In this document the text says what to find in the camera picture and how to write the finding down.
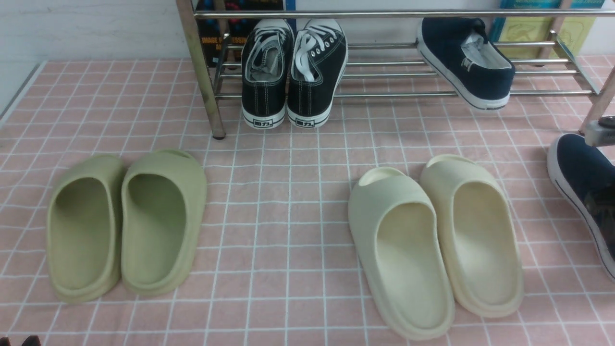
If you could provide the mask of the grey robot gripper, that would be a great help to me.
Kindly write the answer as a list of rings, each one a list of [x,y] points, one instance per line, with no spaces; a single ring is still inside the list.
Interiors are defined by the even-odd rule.
[[[585,142],[592,147],[615,145],[615,117],[603,116],[586,125]]]

